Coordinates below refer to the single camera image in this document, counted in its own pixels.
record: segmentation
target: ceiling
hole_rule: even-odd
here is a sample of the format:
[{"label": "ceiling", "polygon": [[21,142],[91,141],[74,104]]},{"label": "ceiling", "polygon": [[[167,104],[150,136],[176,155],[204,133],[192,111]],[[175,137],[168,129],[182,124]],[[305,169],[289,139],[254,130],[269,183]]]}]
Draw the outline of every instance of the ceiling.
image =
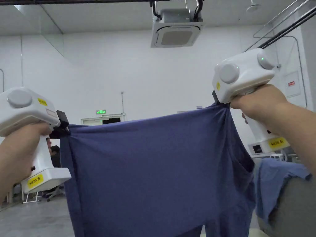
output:
[{"label": "ceiling", "polygon": [[[261,4],[246,13],[251,0],[205,0],[202,18],[206,26],[265,24],[294,0],[254,0]],[[191,10],[195,0],[187,0]],[[185,7],[184,0],[157,2],[157,9]],[[63,33],[151,29],[148,2],[43,5]],[[34,34],[38,30],[14,6],[0,6],[0,35]]]}]

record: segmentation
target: light blue cloth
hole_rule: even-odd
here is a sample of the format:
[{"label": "light blue cloth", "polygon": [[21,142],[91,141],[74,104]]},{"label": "light blue cloth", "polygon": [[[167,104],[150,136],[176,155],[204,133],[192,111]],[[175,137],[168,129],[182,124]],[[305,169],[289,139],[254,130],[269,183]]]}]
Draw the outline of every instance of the light blue cloth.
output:
[{"label": "light blue cloth", "polygon": [[277,161],[264,158],[255,177],[256,183],[256,214],[266,223],[269,214],[277,205],[279,194],[287,180],[291,177],[307,179],[310,172],[302,164]]}]

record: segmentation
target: forearm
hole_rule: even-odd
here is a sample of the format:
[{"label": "forearm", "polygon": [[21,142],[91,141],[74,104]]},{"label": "forearm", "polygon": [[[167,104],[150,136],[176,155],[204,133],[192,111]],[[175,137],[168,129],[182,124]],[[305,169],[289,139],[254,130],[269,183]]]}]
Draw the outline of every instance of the forearm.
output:
[{"label": "forearm", "polygon": [[283,103],[267,122],[283,136],[308,170],[316,175],[316,114],[291,103]]},{"label": "forearm", "polygon": [[9,154],[0,145],[0,202],[2,202],[14,184],[11,168],[9,167],[7,160],[11,159]]}]

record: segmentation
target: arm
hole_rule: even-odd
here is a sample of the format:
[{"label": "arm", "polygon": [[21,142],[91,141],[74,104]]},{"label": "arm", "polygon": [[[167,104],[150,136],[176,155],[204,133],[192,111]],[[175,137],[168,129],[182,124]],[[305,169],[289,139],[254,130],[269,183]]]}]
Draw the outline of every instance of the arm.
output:
[{"label": "arm", "polygon": [[30,175],[40,136],[50,133],[47,124],[27,125],[7,136],[0,144],[0,200],[13,184]]},{"label": "arm", "polygon": [[309,171],[316,175],[316,114],[289,103],[280,90],[265,85],[236,97],[231,107],[241,109],[267,129],[283,136]]}]

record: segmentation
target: round gray knob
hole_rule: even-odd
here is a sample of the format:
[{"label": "round gray knob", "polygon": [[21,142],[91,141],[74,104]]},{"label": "round gray knob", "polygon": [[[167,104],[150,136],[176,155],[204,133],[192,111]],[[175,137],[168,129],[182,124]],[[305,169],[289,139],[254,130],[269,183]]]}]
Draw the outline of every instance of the round gray knob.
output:
[{"label": "round gray knob", "polygon": [[219,76],[223,82],[227,84],[233,83],[239,77],[239,67],[233,63],[225,64],[221,67]]},{"label": "round gray knob", "polygon": [[24,108],[32,103],[32,96],[24,90],[14,90],[8,95],[8,102],[14,108]]},{"label": "round gray knob", "polygon": [[267,54],[264,51],[261,51],[257,55],[259,64],[264,68],[271,70],[274,68],[274,63],[271,61],[271,59],[267,56]]}]

